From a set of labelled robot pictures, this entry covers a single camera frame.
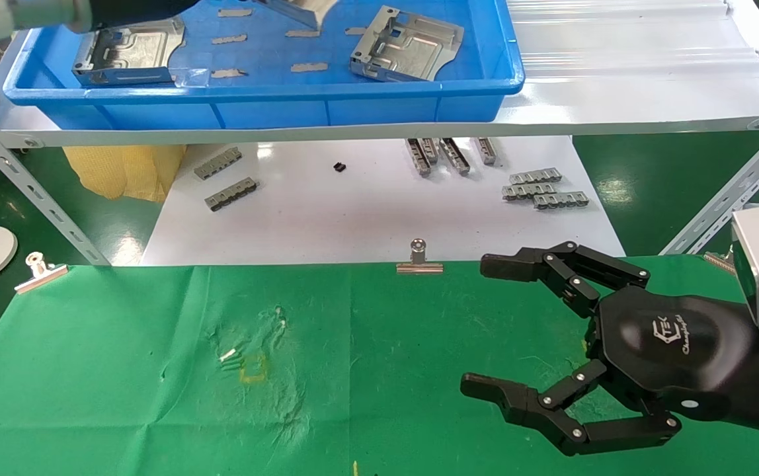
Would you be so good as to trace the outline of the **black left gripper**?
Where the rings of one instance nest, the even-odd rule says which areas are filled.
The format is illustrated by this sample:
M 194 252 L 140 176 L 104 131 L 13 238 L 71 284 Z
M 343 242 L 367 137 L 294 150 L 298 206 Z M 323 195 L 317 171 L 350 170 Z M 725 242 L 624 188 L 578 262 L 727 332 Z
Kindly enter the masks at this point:
M 89 31 L 171 19 L 198 3 L 196 0 L 89 1 Z

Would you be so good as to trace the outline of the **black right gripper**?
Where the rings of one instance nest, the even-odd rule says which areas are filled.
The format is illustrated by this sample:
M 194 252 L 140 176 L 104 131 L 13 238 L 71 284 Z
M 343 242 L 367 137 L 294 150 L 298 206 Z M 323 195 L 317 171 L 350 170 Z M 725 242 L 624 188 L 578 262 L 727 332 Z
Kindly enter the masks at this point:
M 579 317 L 597 313 L 589 350 L 599 360 L 546 391 L 481 374 L 461 377 L 462 395 L 496 404 L 507 424 L 536 430 L 573 457 L 663 446 L 681 430 L 670 412 L 703 421 L 733 413 L 731 386 L 758 338 L 745 305 L 648 292 L 649 271 L 572 241 L 485 254 L 480 273 L 539 281 Z M 602 298 L 593 283 L 616 292 Z M 641 416 L 589 424 L 572 418 L 569 407 L 602 382 Z

